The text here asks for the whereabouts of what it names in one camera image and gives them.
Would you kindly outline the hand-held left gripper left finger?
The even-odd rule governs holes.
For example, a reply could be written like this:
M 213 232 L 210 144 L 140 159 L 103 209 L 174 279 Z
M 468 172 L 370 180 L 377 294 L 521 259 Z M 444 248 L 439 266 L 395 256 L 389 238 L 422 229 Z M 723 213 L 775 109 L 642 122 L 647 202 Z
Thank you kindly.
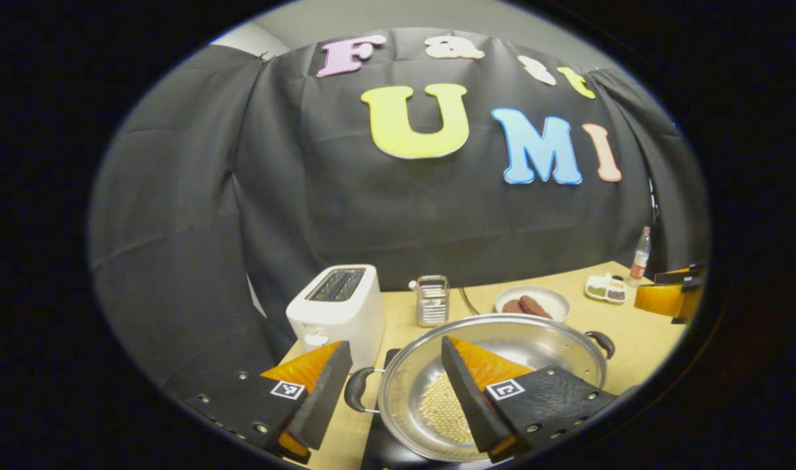
M 278 362 L 257 340 L 226 339 L 177 369 L 172 395 L 241 447 L 304 465 L 323 444 L 351 366 L 346 340 Z

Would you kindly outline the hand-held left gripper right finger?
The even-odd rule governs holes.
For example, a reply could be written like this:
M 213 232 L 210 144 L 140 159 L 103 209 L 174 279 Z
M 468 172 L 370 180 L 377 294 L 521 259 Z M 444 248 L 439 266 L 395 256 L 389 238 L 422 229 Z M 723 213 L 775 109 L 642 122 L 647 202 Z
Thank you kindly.
M 443 336 L 441 363 L 475 446 L 493 463 L 556 446 L 619 400 L 562 367 L 533 369 L 452 336 Z

